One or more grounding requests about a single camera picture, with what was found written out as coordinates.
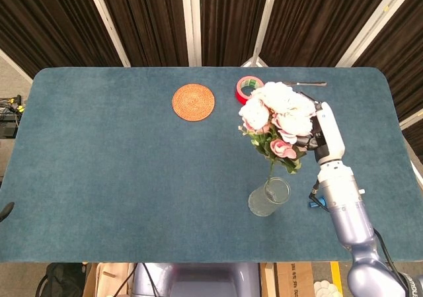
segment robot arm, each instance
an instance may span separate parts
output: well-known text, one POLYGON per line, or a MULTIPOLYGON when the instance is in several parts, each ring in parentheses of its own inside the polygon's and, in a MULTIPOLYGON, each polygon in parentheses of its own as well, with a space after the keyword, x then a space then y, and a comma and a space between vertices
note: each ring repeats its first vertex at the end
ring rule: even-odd
POLYGON ((307 148, 315 151, 321 170, 320 185, 326 199, 339 242, 352 255, 352 268, 348 273, 348 286, 357 297, 407 297, 423 296, 423 277, 413 280, 383 263, 377 253, 377 234, 365 211, 362 196, 350 167, 342 163, 345 152, 333 112, 327 103, 315 102, 313 137, 308 138, 307 148))

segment clear glass cup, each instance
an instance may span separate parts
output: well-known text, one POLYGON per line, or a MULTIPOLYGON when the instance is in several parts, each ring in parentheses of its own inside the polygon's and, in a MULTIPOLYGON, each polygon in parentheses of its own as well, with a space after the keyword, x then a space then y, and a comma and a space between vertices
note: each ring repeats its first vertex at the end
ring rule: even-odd
POLYGON ((290 194, 284 179, 272 177, 250 194, 249 208, 256 216, 269 216, 288 201, 290 194))

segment blue table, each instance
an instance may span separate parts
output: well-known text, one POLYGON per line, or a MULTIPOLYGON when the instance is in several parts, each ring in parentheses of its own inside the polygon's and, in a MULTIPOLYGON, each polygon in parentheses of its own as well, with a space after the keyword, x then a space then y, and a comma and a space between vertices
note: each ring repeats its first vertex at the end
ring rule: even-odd
POLYGON ((269 163, 237 127, 234 86, 298 87, 332 107, 373 225, 396 260, 423 258, 423 203, 384 76, 372 68, 77 68, 35 78, 0 191, 0 261, 349 260, 330 216, 309 209, 319 167, 303 158, 292 196, 267 218, 247 198, 269 163), (201 83, 212 114, 186 122, 174 92, 201 83))

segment round woven coaster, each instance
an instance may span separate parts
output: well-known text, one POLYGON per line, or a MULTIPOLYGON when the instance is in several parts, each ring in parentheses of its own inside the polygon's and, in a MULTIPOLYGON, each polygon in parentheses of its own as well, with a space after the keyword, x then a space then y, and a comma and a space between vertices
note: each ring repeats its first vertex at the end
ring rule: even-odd
POLYGON ((214 95, 203 85, 187 84, 175 92, 172 106, 174 112, 184 120, 203 120, 212 113, 214 95))

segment tape roll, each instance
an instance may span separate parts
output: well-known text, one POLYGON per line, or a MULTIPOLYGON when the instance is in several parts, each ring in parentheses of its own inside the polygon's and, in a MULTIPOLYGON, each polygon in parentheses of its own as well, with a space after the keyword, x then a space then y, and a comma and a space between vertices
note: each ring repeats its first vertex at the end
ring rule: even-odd
POLYGON ((240 78, 237 83, 237 88, 235 89, 235 96, 238 101, 244 105, 248 99, 251 97, 250 94, 255 89, 262 87, 263 81, 257 77, 252 77, 250 75, 240 78))

